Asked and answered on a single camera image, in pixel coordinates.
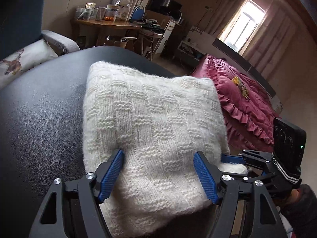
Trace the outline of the white knitted sweater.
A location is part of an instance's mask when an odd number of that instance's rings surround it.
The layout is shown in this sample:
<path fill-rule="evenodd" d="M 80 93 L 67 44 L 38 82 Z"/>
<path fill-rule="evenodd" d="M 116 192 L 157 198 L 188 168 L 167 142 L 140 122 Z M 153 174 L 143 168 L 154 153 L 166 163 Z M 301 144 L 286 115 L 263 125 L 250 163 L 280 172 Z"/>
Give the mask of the white knitted sweater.
<path fill-rule="evenodd" d="M 168 79 L 99 61 L 89 69 L 83 102 L 86 171 L 116 149 L 125 162 L 101 205 L 113 237 L 153 233 L 211 204 L 193 167 L 198 151 L 222 171 L 247 173 L 244 165 L 221 162 L 229 146 L 211 79 Z"/>

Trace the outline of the black leather massage table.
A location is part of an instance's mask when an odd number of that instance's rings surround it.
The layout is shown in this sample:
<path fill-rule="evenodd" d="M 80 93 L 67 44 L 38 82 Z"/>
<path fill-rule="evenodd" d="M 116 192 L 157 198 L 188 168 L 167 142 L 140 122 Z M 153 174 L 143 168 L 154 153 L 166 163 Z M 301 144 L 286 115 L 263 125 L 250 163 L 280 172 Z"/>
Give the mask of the black leather massage table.
<path fill-rule="evenodd" d="M 57 177 L 81 178 L 83 99 L 98 61 L 173 77 L 124 48 L 99 46 L 47 61 L 1 90 L 1 237 L 28 237 Z"/>

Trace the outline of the pink window curtain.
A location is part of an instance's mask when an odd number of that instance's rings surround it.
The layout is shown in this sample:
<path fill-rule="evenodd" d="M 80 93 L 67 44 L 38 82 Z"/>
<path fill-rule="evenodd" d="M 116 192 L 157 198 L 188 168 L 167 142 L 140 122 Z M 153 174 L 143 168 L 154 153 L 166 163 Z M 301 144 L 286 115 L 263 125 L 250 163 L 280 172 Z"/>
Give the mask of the pink window curtain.
<path fill-rule="evenodd" d="M 206 32 L 217 37 L 268 78 L 295 32 L 295 22 L 275 0 L 222 0 Z"/>

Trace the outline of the deer print cushion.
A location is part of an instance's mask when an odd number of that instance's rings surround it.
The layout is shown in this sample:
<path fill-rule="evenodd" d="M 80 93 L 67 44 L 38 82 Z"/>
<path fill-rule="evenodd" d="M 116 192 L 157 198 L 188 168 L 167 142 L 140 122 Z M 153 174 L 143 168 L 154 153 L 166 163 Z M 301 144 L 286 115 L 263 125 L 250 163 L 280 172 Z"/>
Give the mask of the deer print cushion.
<path fill-rule="evenodd" d="M 57 58 L 48 42 L 41 39 L 1 60 L 1 89 L 28 70 Z"/>

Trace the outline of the black television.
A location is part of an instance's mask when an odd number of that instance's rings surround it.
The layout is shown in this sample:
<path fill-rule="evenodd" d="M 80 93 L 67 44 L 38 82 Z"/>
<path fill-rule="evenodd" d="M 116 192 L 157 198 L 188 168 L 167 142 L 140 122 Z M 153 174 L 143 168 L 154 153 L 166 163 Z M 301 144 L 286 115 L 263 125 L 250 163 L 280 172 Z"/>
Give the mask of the black television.
<path fill-rule="evenodd" d="M 175 0 L 149 0 L 146 9 L 169 16 L 175 21 L 182 18 L 182 5 Z"/>

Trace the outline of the wooden side table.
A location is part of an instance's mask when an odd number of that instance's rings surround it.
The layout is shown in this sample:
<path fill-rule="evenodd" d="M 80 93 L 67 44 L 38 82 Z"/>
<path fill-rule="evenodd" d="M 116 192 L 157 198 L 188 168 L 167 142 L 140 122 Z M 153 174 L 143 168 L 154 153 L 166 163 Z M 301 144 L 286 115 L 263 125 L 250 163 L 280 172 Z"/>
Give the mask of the wooden side table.
<path fill-rule="evenodd" d="M 93 46 L 111 45 L 126 48 L 126 45 L 129 41 L 137 40 L 136 37 L 126 36 L 127 32 L 141 30 L 140 25 L 124 21 L 111 22 L 95 19 L 72 19 L 70 23 L 72 26 L 72 40 L 74 40 L 75 42 L 77 42 L 79 38 L 81 26 L 88 26 L 93 28 L 97 34 L 97 37 L 94 39 Z M 107 40 L 107 37 L 109 36 L 111 31 L 125 31 L 125 36 L 120 38 L 119 41 L 109 41 Z"/>

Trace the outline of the glass jar with oranges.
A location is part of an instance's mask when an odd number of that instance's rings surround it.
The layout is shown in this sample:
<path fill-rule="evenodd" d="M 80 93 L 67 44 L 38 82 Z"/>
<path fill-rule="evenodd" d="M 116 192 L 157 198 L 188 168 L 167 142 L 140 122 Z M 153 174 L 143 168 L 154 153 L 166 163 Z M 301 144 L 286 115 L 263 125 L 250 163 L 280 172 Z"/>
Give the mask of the glass jar with oranges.
<path fill-rule="evenodd" d="M 119 8 L 118 5 L 108 4 L 103 19 L 105 21 L 114 22 L 119 12 Z"/>

